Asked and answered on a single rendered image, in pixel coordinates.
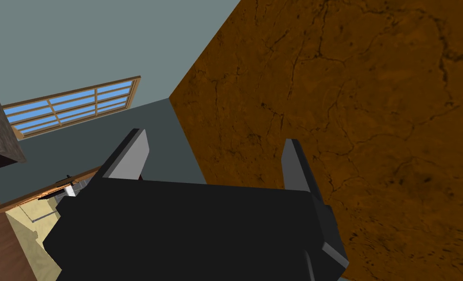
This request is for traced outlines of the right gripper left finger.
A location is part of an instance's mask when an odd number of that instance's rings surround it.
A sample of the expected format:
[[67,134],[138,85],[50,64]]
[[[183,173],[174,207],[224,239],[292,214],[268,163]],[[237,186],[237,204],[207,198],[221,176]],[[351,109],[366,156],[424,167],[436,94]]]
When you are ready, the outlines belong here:
[[94,180],[138,180],[149,151],[145,129],[132,129],[94,175]]

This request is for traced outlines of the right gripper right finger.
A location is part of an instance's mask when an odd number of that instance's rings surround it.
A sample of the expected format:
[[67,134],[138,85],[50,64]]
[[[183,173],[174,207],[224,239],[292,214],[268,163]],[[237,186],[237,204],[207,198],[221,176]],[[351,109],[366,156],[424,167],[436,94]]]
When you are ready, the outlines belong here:
[[285,140],[281,165],[285,189],[320,193],[320,189],[299,140]]

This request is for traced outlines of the wooden framed window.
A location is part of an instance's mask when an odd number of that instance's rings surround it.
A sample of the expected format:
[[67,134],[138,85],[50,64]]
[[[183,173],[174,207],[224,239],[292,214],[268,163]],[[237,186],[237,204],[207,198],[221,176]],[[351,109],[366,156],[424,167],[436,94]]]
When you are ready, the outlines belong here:
[[141,77],[11,103],[3,111],[18,140],[36,137],[131,107]]

